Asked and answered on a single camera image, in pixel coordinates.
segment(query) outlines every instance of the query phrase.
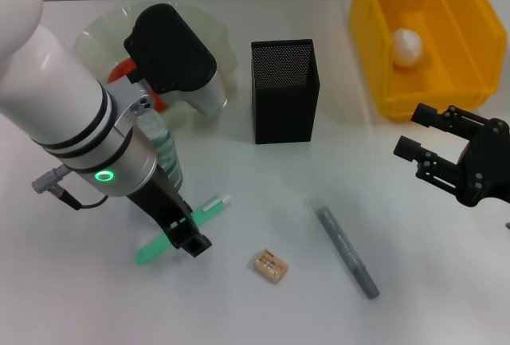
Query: white egg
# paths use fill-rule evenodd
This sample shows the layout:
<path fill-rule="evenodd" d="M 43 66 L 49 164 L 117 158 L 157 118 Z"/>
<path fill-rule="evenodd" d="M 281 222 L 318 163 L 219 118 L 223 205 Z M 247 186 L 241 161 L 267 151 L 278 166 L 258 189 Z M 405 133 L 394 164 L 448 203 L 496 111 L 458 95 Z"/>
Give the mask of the white egg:
<path fill-rule="evenodd" d="M 415 66 L 423 57 L 422 39 L 418 33 L 408 29 L 399 29 L 393 33 L 393 60 L 397 66 L 409 68 Z"/>

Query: table surface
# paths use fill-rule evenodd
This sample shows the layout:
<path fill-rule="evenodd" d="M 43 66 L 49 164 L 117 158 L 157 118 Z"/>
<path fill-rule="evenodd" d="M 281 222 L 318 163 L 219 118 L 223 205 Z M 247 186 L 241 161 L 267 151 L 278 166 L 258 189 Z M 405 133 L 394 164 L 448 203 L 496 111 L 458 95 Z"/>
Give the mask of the table surface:
<path fill-rule="evenodd" d="M 102 13 L 133 1 L 46 3 L 42 24 L 68 46 Z M 400 135 L 456 160 L 465 142 L 377 116 L 347 28 L 351 0 L 183 0 L 229 27 L 238 67 L 219 119 L 175 127 L 198 206 L 233 204 L 202 229 L 211 249 L 167 251 L 138 267 L 159 234 L 127 198 L 73 211 L 30 186 L 58 161 L 0 117 L 0 343 L 508 344 L 510 206 L 475 209 L 414 177 L 393 156 Z M 510 29 L 508 0 L 491 0 Z M 256 146 L 250 42 L 313 38 L 320 97 L 311 143 Z M 478 112 L 510 121 L 510 68 Z M 100 195 L 79 177 L 83 203 Z M 331 207 L 381 295 L 368 300 L 305 199 Z M 267 248 L 289 264 L 279 284 L 250 264 Z"/>

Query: red object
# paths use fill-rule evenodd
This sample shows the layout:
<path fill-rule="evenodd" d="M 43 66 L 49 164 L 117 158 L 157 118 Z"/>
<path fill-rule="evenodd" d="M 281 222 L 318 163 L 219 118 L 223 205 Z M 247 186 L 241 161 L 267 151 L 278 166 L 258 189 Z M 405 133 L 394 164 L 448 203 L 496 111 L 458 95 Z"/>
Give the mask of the red object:
<path fill-rule="evenodd" d="M 136 69 L 136 64 L 132 58 L 128 58 L 127 60 L 120 62 L 110 73 L 110 76 L 108 77 L 108 83 L 122 78 L 126 74 L 132 72 L 134 69 Z M 149 92 L 151 92 L 151 95 L 155 99 L 154 109 L 157 112 L 164 112 L 168 108 L 168 105 L 161 101 L 158 95 L 152 91 L 151 88 L 149 88 Z"/>

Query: plastic bottle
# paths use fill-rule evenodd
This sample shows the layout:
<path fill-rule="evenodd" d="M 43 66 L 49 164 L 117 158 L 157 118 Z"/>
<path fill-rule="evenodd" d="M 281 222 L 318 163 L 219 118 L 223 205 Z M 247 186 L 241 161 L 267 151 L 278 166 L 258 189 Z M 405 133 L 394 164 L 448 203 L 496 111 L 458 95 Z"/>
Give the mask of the plastic bottle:
<path fill-rule="evenodd" d="M 155 110 L 150 110 L 140 116 L 136 120 L 136 124 L 154 144 L 158 164 L 167 173 L 175 189 L 179 190 L 182 185 L 181 165 L 177 157 L 174 138 L 165 119 Z"/>

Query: green led ring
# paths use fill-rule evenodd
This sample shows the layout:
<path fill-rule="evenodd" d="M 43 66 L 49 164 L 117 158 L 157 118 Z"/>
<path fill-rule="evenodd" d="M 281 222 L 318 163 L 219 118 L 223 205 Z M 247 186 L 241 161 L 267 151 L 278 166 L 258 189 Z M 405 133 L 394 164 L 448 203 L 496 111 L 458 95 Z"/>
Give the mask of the green led ring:
<path fill-rule="evenodd" d="M 109 182 L 113 180 L 113 173 L 111 171 L 99 171 L 96 173 L 96 180 L 99 182 Z"/>

